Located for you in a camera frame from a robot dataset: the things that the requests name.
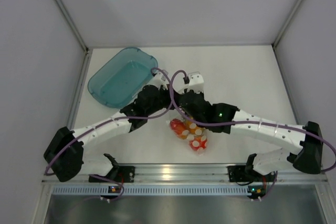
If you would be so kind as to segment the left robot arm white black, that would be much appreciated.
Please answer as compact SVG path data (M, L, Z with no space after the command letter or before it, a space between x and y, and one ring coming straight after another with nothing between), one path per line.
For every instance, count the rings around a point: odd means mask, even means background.
M119 170L115 159L108 153L89 159L90 148L141 128L148 120L159 118L158 111L168 111L171 106L169 86L150 84L132 103L103 121L79 129L58 129L44 152L45 175L55 175L60 182L80 174L102 176L108 182L116 180Z

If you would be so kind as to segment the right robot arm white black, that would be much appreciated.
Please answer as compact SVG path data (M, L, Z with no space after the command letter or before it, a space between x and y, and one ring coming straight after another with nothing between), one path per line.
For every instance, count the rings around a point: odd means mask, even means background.
M211 104L203 93L194 91L182 94L177 104L196 125L213 133L248 136L279 147L248 156L245 174L250 180L291 167L306 174L321 173L323 143L319 140L322 134L318 123L279 124L230 104Z

